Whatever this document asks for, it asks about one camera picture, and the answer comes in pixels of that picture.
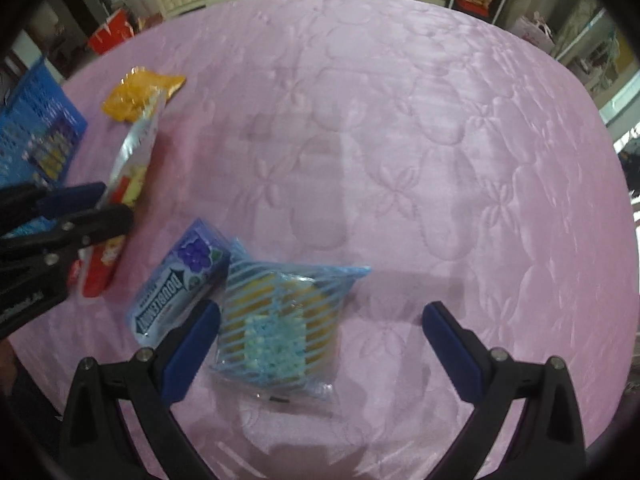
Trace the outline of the red silver snack bag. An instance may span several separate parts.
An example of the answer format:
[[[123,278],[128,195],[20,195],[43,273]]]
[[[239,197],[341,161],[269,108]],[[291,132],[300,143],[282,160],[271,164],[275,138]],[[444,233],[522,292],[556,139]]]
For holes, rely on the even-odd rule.
[[[158,133],[160,115],[167,101],[165,90],[156,90],[141,116],[132,124],[115,158],[107,188],[99,206],[122,204],[134,210],[142,193]],[[81,304],[93,302],[110,286],[124,252],[128,235],[84,249],[81,253],[75,295]]]

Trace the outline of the purple Doublemint gum pack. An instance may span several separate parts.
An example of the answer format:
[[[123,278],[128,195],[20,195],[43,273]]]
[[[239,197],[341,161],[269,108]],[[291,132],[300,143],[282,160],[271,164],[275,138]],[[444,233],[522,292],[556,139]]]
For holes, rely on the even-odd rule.
[[[170,248],[134,296],[127,325],[141,347],[155,348],[227,275],[230,245],[216,229],[196,219]]]

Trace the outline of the blue striped cake packet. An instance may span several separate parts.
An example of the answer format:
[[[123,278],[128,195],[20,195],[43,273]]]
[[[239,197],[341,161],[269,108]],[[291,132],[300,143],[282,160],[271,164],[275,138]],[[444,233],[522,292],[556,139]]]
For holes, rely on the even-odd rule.
[[[213,370],[283,402],[333,390],[338,329],[367,266],[317,266],[253,258],[232,242]]]

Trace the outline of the blue plastic basket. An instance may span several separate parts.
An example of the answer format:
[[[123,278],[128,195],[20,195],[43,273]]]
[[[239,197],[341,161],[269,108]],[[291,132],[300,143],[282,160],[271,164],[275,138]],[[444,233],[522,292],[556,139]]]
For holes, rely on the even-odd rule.
[[[85,117],[40,58],[1,109],[2,188],[61,186],[86,130]]]

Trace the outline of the orange snack pouch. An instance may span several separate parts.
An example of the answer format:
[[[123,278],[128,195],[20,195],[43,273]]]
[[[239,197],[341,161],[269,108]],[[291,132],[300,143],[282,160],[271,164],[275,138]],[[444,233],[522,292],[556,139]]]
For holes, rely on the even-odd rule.
[[[102,112],[116,122],[135,122],[154,96],[163,93],[169,102],[185,83],[183,75],[163,75],[134,67],[102,103]]]

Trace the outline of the red paper bag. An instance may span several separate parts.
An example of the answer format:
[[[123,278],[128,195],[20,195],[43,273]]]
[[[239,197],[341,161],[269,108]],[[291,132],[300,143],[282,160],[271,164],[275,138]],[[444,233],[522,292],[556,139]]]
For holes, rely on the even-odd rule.
[[[104,55],[133,36],[134,28],[128,21],[127,13],[120,9],[89,37],[88,45],[97,55]]]

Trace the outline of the pink quilted mattress cover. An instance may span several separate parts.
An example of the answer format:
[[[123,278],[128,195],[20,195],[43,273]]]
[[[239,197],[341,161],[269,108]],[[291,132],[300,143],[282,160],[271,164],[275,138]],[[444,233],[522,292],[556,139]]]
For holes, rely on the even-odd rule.
[[[370,268],[328,402],[277,406],[200,370],[174,413],[219,477],[425,477],[471,411],[422,335],[433,300],[488,347],[563,358],[586,440],[602,434],[634,351],[637,244],[608,130],[562,65],[411,0],[219,3],[66,82],[88,122],[69,184],[110,175],[127,129],[101,105],[136,66],[186,84],[114,281],[11,339],[53,405],[85,356],[134,354],[134,295],[203,219],[257,259]]]

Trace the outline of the pink shopping bag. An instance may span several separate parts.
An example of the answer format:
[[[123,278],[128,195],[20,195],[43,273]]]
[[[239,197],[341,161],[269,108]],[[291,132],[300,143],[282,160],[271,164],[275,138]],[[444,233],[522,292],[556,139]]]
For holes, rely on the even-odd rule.
[[[520,16],[509,32],[546,53],[550,53],[554,48],[552,31],[538,12],[534,13],[531,20],[526,16]]]

